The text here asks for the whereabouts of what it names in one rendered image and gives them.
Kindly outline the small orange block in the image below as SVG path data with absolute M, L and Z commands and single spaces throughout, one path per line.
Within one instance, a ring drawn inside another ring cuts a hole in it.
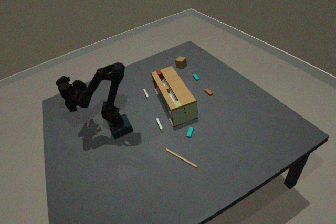
M 212 95 L 213 95 L 213 92 L 212 92 L 212 91 L 210 91 L 208 88 L 207 88 L 207 89 L 205 89 L 205 92 L 206 92 L 207 94 L 209 94 L 210 96 L 212 96 Z

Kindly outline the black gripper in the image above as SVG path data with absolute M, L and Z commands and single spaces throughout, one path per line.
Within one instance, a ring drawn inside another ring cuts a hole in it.
M 56 85 L 59 86 L 60 84 L 62 83 L 69 83 L 69 77 L 66 77 L 66 76 L 62 76 L 61 78 L 59 78 L 57 81 L 56 81 Z

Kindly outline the small teal block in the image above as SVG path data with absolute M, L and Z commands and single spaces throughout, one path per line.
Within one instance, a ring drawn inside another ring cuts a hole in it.
M 196 81 L 199 80 L 199 77 L 196 74 L 194 74 L 193 77 L 196 79 Z
M 192 137 L 193 130 L 194 130 L 194 128 L 189 127 L 189 130 L 188 130 L 188 133 L 187 133 L 187 136 L 186 136 L 187 138 L 191 138 Z

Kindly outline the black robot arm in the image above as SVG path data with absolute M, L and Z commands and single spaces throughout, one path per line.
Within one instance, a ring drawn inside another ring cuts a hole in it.
M 108 100 L 103 102 L 101 115 L 102 118 L 111 123 L 113 129 L 116 130 L 125 126 L 122 115 L 119 113 L 120 108 L 114 106 L 118 87 L 122 81 L 124 72 L 125 65 L 117 62 L 98 69 L 87 87 L 86 84 L 82 81 L 75 80 L 73 84 L 66 82 L 60 84 L 58 86 L 58 90 L 61 93 L 62 98 L 66 100 L 65 106 L 69 109 L 70 112 L 73 112 L 77 111 L 77 105 L 81 108 L 87 108 L 89 106 L 91 97 L 100 84 L 101 80 L 110 80 L 111 87 Z M 77 100 L 78 96 L 79 98 Z

